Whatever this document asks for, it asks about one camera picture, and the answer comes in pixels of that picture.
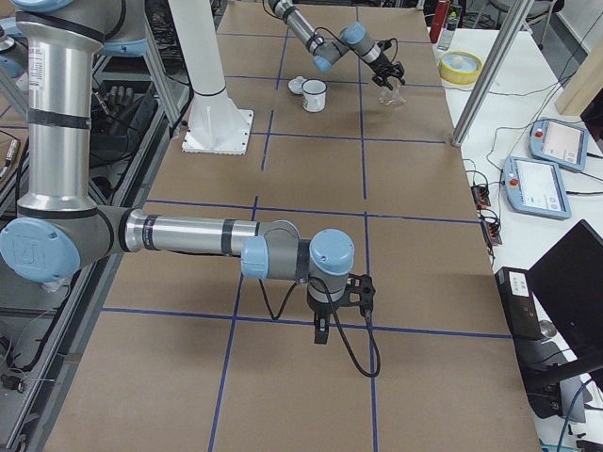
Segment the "white cup lid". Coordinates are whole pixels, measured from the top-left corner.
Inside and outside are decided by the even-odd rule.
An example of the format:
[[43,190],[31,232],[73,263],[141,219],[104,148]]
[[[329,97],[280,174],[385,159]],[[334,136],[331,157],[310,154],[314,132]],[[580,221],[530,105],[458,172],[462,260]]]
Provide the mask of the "white cup lid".
[[302,95],[302,85],[306,81],[306,79],[302,76],[297,76],[288,81],[287,87],[289,91],[294,95]]

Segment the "white enamel cup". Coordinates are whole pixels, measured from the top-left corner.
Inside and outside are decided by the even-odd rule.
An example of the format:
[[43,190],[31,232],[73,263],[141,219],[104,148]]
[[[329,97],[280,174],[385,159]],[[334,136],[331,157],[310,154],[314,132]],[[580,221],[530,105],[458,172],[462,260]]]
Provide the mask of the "white enamel cup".
[[301,85],[302,108],[310,113],[323,111],[326,105],[327,88],[322,80],[305,80]]

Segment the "yellow tape roll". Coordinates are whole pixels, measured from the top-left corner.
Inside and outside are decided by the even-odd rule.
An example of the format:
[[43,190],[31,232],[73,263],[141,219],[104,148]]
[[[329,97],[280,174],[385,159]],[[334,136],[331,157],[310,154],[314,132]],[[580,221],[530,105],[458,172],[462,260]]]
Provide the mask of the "yellow tape roll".
[[482,61],[478,56],[465,51],[449,51],[439,61],[440,77],[455,85],[474,84],[482,70]]

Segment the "clear water bottle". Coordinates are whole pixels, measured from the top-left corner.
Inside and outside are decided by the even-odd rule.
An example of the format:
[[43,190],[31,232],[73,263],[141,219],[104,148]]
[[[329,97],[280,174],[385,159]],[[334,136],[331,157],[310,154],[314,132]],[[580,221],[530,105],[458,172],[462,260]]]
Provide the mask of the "clear water bottle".
[[446,26],[442,28],[440,33],[439,41],[437,42],[437,49],[447,51],[451,45],[454,33],[459,23],[459,16],[450,14],[447,17]]

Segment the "red bottle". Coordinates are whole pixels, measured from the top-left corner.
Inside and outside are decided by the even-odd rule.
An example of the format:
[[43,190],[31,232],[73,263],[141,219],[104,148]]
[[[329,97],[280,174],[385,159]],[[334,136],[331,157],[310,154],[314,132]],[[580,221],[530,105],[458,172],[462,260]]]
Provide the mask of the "red bottle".
[[436,4],[430,28],[430,41],[437,43],[448,15],[449,0],[439,0]]

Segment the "upper orange connector board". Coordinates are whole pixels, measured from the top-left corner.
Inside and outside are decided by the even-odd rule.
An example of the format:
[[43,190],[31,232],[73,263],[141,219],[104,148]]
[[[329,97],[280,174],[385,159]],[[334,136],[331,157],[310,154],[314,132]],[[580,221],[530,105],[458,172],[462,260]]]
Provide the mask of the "upper orange connector board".
[[488,185],[473,185],[470,189],[475,206],[478,210],[491,206]]

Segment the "orange connector board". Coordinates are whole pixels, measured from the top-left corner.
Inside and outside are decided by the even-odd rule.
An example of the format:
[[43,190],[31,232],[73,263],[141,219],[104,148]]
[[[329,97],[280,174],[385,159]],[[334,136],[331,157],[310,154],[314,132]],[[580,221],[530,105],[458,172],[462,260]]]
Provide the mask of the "orange connector board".
[[498,220],[495,220],[494,218],[483,218],[481,220],[481,230],[487,246],[494,247],[502,244]]
[[491,206],[488,185],[473,185],[470,189],[475,206],[478,210]]

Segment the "lower blue teach pendant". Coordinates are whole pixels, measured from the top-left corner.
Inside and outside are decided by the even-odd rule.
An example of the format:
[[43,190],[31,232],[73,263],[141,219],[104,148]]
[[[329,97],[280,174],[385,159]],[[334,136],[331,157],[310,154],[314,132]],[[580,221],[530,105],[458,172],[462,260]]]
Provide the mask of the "lower blue teach pendant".
[[514,211],[543,218],[571,218],[561,170],[556,163],[509,156],[502,175]]

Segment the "blue teach pendant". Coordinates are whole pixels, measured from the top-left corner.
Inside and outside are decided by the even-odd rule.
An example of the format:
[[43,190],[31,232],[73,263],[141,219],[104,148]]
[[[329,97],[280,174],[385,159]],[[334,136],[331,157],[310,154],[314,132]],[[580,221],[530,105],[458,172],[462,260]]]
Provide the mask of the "blue teach pendant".
[[514,211],[543,218],[571,218],[561,170],[556,163],[509,156],[502,175]]
[[558,164],[566,170],[585,169],[587,131],[569,122],[541,118],[530,130],[530,153],[535,158]]

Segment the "lower orange connector board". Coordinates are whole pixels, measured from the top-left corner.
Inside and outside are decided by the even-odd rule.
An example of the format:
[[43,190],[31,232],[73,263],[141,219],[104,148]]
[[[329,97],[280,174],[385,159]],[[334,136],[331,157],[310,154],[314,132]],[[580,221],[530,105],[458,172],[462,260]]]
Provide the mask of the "lower orange connector board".
[[502,244],[498,220],[495,220],[494,218],[483,218],[481,220],[481,230],[487,246],[494,247]]

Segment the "upper blue teach pendant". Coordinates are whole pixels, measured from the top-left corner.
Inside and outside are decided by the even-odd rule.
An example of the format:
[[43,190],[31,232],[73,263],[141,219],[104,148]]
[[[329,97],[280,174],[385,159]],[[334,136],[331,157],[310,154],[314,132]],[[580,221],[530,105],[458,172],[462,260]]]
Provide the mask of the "upper blue teach pendant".
[[566,170],[585,169],[587,131],[569,122],[541,118],[530,130],[530,153],[535,158],[558,164]]

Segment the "wooden board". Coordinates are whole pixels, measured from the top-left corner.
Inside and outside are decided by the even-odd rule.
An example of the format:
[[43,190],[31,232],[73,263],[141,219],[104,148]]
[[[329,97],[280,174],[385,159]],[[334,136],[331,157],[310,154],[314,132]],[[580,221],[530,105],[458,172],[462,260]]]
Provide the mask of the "wooden board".
[[600,40],[555,102],[556,109],[561,115],[579,116],[602,90],[602,65],[603,43]]

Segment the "black computer box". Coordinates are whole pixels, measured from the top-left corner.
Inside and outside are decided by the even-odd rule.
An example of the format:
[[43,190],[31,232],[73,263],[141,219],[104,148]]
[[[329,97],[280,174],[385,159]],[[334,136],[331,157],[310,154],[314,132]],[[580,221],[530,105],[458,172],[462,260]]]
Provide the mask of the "black computer box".
[[579,372],[552,341],[554,325],[539,318],[528,272],[504,266],[496,281],[530,406],[541,419],[558,415],[585,422],[584,397],[575,395],[582,384]]

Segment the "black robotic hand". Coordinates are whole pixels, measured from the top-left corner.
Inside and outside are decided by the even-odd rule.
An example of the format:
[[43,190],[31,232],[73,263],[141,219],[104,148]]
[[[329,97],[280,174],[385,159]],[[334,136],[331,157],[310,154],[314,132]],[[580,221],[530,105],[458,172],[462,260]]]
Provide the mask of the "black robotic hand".
[[151,92],[135,93],[132,87],[113,85],[93,89],[91,131],[97,135],[142,138],[155,113],[156,101]]

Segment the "aluminium frame post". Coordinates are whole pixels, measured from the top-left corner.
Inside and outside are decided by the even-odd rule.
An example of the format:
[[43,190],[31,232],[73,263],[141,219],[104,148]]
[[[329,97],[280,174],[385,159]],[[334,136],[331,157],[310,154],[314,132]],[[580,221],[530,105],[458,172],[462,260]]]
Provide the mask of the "aluminium frame post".
[[515,1],[510,7],[451,136],[450,144],[452,146],[458,148],[462,146],[533,4],[534,0],[520,0]]

